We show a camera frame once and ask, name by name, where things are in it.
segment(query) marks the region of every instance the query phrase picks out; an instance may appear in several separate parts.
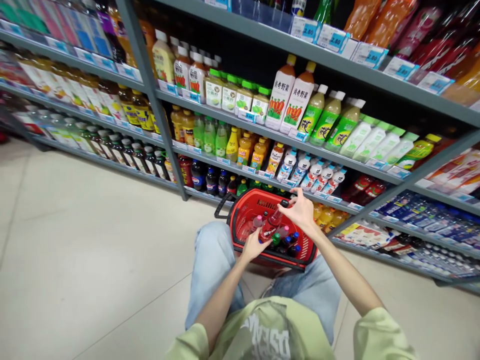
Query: floor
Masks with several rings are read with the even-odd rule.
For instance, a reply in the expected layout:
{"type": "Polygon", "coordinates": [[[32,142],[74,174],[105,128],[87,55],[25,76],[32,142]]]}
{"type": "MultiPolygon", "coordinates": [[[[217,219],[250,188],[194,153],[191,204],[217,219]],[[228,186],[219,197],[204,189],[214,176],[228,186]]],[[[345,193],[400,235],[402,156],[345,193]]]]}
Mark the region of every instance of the floor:
{"type": "MultiPolygon", "coordinates": [[[[0,146],[2,360],[161,359],[184,330],[195,234],[213,214],[59,151],[0,146]]],[[[344,254],[422,359],[480,358],[480,297],[344,254]]],[[[247,301],[270,282],[259,270],[243,276],[247,301]]],[[[358,319],[343,296],[337,359],[354,358],[358,319]]]]}

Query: hand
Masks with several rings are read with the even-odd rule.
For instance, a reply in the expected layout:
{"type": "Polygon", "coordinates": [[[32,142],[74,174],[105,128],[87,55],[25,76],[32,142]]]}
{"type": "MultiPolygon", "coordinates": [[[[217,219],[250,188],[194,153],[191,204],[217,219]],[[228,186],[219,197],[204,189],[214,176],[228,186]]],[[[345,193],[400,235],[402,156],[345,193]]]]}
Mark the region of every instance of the hand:
{"type": "Polygon", "coordinates": [[[259,241],[260,227],[251,233],[250,236],[246,239],[245,245],[243,246],[243,252],[241,253],[240,258],[245,259],[248,263],[255,259],[260,253],[267,248],[268,245],[273,241],[270,239],[267,242],[261,243],[259,241]]]}

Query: shopping basket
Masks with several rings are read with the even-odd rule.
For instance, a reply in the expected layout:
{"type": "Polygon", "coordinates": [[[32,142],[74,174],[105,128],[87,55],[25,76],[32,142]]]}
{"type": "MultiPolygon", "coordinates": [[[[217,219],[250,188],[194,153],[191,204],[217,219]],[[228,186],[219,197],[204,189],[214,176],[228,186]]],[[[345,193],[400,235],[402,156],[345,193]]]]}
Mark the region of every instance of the shopping basket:
{"type": "MultiPolygon", "coordinates": [[[[217,206],[215,218],[226,219],[227,225],[230,226],[233,249],[241,253],[244,248],[245,239],[250,234],[253,218],[257,215],[263,215],[265,211],[267,211],[270,216],[277,210],[277,204],[282,200],[284,200],[284,198],[281,196],[257,188],[249,189],[240,196],[228,192],[217,206]],[[228,215],[220,215],[220,211],[225,202],[233,200],[234,203],[228,215]]],[[[267,248],[259,255],[255,262],[274,268],[288,267],[305,271],[306,266],[317,256],[317,247],[288,217],[283,216],[281,224],[283,226],[288,225],[291,233],[298,232],[299,234],[298,245],[300,245],[301,250],[297,257],[291,257],[286,254],[283,255],[267,248]]]]}

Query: light green t-shirt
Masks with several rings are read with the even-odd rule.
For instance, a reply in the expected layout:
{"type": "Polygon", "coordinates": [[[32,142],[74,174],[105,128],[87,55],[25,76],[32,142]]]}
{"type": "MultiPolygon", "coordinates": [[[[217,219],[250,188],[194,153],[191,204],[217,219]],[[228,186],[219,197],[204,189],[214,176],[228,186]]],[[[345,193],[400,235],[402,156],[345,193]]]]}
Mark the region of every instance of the light green t-shirt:
{"type": "MultiPolygon", "coordinates": [[[[353,331],[355,359],[416,359],[399,325],[382,307],[371,310],[353,331]]],[[[298,302],[279,296],[252,301],[231,314],[209,357],[207,332],[196,323],[175,339],[167,359],[334,360],[319,317],[298,302]]]]}

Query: jeans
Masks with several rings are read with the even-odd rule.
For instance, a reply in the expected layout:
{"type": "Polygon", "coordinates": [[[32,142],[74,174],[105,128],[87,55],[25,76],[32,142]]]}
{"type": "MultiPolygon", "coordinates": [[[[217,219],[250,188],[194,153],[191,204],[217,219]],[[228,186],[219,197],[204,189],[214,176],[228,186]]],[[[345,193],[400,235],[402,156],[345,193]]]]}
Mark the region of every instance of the jeans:
{"type": "MultiPolygon", "coordinates": [[[[203,226],[195,240],[195,261],[190,286],[190,300],[185,328],[188,330],[235,265],[234,247],[228,225],[213,221],[203,226]]],[[[318,315],[330,344],[341,289],[323,256],[319,255],[305,272],[290,270],[278,277],[269,296],[290,298],[318,315]]],[[[240,284],[235,289],[228,314],[245,307],[240,284]]]]}

